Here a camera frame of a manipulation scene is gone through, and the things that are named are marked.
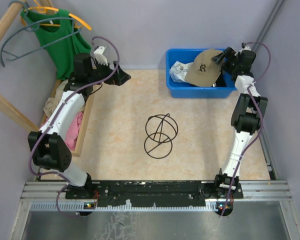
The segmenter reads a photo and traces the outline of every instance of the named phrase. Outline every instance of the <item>gray wall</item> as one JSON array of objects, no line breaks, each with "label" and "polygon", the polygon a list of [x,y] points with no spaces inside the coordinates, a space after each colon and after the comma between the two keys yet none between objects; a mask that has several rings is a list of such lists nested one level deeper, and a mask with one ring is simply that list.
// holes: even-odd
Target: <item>gray wall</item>
[{"label": "gray wall", "polygon": [[[0,18],[9,2],[0,1]],[[3,40],[20,27],[20,17],[17,17]],[[6,45],[6,50],[21,54],[38,46],[34,33],[22,32]],[[55,81],[56,71],[50,57],[42,50],[5,63],[5,68],[0,64],[0,94],[39,124],[42,108]],[[34,179],[27,169],[27,136],[25,130],[0,112],[0,240],[7,239],[10,234],[25,181]]]},{"label": "gray wall", "polygon": [[240,48],[258,37],[275,0],[54,0],[110,39],[123,68],[164,68],[171,48]]},{"label": "gray wall", "polygon": [[[286,0],[264,43],[272,63],[258,91],[268,97],[265,131],[278,175],[288,181],[300,214],[300,0]],[[268,61],[264,49],[257,53],[254,74]]]}]

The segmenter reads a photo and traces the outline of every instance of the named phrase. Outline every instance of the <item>crumpled white cloth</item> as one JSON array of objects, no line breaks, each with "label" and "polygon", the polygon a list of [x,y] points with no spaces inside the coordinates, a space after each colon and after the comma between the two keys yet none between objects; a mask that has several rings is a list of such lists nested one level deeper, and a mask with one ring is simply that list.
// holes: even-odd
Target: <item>crumpled white cloth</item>
[{"label": "crumpled white cloth", "polygon": [[193,62],[184,64],[176,61],[170,68],[170,76],[172,80],[176,83],[186,83],[185,78],[192,64]]},{"label": "crumpled white cloth", "polygon": [[[64,88],[67,83],[68,83],[68,80],[61,82],[61,84],[55,90],[55,96],[49,97],[48,100],[45,102],[43,111],[44,111],[45,115],[47,116],[47,118],[50,118],[51,115],[56,110],[59,102],[61,101],[62,94],[64,93]],[[80,109],[80,112],[83,112],[84,110],[85,110],[85,106],[83,106]]]}]

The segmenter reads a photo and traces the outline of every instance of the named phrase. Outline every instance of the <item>green tank top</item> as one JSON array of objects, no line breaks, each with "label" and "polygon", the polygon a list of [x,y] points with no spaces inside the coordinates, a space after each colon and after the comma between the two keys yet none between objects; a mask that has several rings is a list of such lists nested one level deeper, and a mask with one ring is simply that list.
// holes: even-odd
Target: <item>green tank top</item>
[{"label": "green tank top", "polygon": [[[24,18],[25,11],[21,11],[20,15]],[[28,24],[31,24],[39,20],[55,17],[69,17],[69,12],[59,9],[56,14],[43,15],[40,13],[29,11],[28,15],[24,19]],[[41,46],[44,46],[72,33],[72,20],[58,19],[54,20],[53,23],[60,24],[60,27],[41,25],[40,28],[34,32]],[[62,39],[50,46],[47,46],[44,49],[48,51],[56,66],[57,79],[65,80],[69,77],[70,73],[74,71],[75,55],[79,53],[90,53],[91,46],[82,38],[80,33],[77,33],[70,37]]]}]

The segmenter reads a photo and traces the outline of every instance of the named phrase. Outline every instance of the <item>tangled hanger on table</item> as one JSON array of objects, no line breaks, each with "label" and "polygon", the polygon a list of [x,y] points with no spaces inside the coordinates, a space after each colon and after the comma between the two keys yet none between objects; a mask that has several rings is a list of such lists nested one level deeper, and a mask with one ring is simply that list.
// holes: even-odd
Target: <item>tangled hanger on table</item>
[{"label": "tangled hanger on table", "polygon": [[[147,129],[148,123],[150,122],[151,119],[155,119],[155,118],[161,119],[161,121],[160,121],[160,123],[159,123],[156,131],[154,133],[149,134],[148,133],[148,129]],[[171,124],[171,122],[168,121],[167,119],[169,119],[172,123],[174,123],[176,127],[174,127]],[[169,124],[170,127],[173,129],[173,131],[174,131],[174,136],[173,137],[169,137],[166,133],[162,132],[163,131],[164,122],[167,123],[167,124]],[[166,115],[164,115],[164,114],[158,114],[158,115],[154,115],[154,116],[149,117],[148,120],[146,121],[146,124],[145,124],[145,133],[147,135],[147,138],[145,139],[144,145],[143,145],[146,154],[148,154],[148,156],[150,156],[150,157],[152,157],[154,159],[163,159],[163,158],[167,157],[172,152],[172,149],[173,149],[172,141],[176,138],[178,132],[179,132],[178,124],[177,124],[177,122],[172,117],[170,117],[169,113],[167,113]],[[156,135],[157,134],[159,135],[159,140],[156,140]],[[155,147],[151,148],[151,149],[147,149],[146,143],[147,143],[147,141],[149,139],[152,140],[152,141],[154,141],[154,142],[156,142],[156,143],[158,143],[158,144]],[[170,143],[170,150],[164,156],[157,157],[157,156],[153,156],[153,155],[150,154],[153,150],[155,150],[161,144],[167,144],[167,143]]]},{"label": "tangled hanger on table", "polygon": [[[23,11],[25,11],[24,19],[25,19],[25,21],[27,21],[26,16],[28,15],[28,12],[29,12],[28,5],[27,5],[26,3],[24,3],[24,2],[22,2],[22,1],[19,1],[19,0],[13,0],[13,1],[11,1],[11,2],[9,3],[9,6],[10,6],[12,3],[20,3],[20,4],[23,5]],[[60,19],[71,20],[71,21],[72,21],[72,33],[70,33],[70,34],[68,34],[68,35],[66,35],[66,36],[63,36],[63,37],[61,37],[61,38],[59,38],[59,39],[57,39],[57,40],[54,40],[54,41],[52,41],[52,42],[50,42],[50,43],[47,43],[47,44],[45,44],[45,45],[43,45],[43,46],[41,46],[41,47],[39,47],[39,48],[37,48],[37,49],[35,49],[35,50],[31,50],[31,51],[29,51],[29,52],[27,52],[27,53],[25,53],[25,54],[20,55],[20,56],[17,56],[17,55],[15,55],[15,54],[11,53],[11,52],[8,52],[8,51],[4,50],[4,47],[5,47],[6,44],[9,42],[9,40],[12,39],[12,38],[13,38],[15,35],[17,35],[18,33],[22,32],[23,30],[26,30],[27,32],[35,32],[36,30],[39,29],[40,23],[43,23],[43,22],[49,22],[49,21],[53,21],[53,20],[60,20]],[[77,31],[75,31],[75,21],[77,21],[77,20],[74,19],[74,18],[72,18],[72,17],[58,16],[58,17],[51,17],[51,18],[47,18],[47,19],[42,19],[42,20],[39,20],[39,21],[30,23],[30,24],[28,23],[28,25],[26,25],[26,26],[20,28],[18,31],[16,31],[15,33],[13,33],[11,36],[9,36],[9,37],[4,41],[4,43],[3,43],[2,47],[1,47],[1,51],[0,51],[0,61],[1,61],[2,66],[5,67],[5,63],[4,63],[4,59],[3,59],[3,53],[6,53],[6,54],[9,54],[9,55],[13,56],[14,58],[6,58],[7,61],[11,61],[11,62],[12,62],[12,61],[21,59],[21,58],[23,58],[23,57],[25,57],[25,56],[27,56],[27,55],[29,55],[29,54],[32,54],[32,53],[34,53],[34,52],[36,52],[36,51],[39,51],[39,50],[41,50],[41,49],[44,49],[44,48],[46,48],[46,47],[48,47],[48,46],[50,46],[50,45],[52,45],[52,44],[55,44],[55,43],[57,43],[57,42],[63,40],[63,39],[66,39],[66,38],[68,38],[68,37],[71,37],[71,36],[73,36],[73,35],[75,35],[75,34],[80,33],[80,31],[82,30],[82,28],[79,28]]]}]

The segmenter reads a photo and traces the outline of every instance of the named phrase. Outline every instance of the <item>blue bin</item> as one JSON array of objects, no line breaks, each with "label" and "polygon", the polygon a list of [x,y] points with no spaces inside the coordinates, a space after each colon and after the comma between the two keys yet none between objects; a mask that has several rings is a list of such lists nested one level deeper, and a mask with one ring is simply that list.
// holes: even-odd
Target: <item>blue bin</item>
[{"label": "blue bin", "polygon": [[185,82],[174,82],[170,77],[170,68],[179,61],[183,64],[193,62],[196,56],[207,48],[200,49],[181,49],[173,48],[166,52],[166,86],[170,90],[173,98],[185,99],[225,99],[232,91],[237,90],[234,83],[231,81],[231,76],[227,73],[223,75],[226,87],[202,87],[194,86]]}]

